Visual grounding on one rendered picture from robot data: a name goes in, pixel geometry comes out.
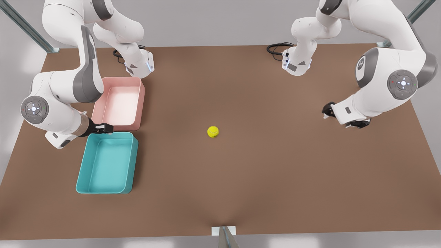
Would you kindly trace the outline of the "teal rectangular tray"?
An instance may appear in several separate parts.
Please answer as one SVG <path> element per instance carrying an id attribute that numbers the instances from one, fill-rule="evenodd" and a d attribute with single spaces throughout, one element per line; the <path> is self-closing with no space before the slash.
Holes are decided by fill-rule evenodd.
<path id="1" fill-rule="evenodd" d="M 90 134 L 76 183 L 77 193 L 130 193 L 138 146 L 131 132 Z"/>

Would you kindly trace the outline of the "silver frame post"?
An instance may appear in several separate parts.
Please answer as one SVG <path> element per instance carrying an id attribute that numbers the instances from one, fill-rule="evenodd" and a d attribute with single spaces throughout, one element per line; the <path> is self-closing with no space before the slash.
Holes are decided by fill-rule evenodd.
<path id="1" fill-rule="evenodd" d="M 18 27 L 32 38 L 46 53 L 57 53 L 60 48 L 54 48 L 46 41 L 6 0 L 0 0 L 2 10 Z"/>
<path id="2" fill-rule="evenodd" d="M 236 226 L 211 227 L 211 235 L 218 236 L 218 248 L 239 248 L 236 242 Z"/>
<path id="3" fill-rule="evenodd" d="M 421 0 L 420 3 L 408 14 L 407 19 L 413 24 L 430 6 L 437 0 Z M 378 42 L 377 47 L 390 48 L 392 44 L 389 40 Z"/>

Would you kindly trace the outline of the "pink rectangular tray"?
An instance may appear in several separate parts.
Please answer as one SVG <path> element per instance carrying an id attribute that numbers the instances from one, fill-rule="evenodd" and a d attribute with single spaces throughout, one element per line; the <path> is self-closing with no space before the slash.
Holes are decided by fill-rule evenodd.
<path id="1" fill-rule="evenodd" d="M 138 77 L 105 77 L 104 92 L 95 102 L 91 119 L 116 132 L 136 131 L 141 125 L 145 87 Z"/>

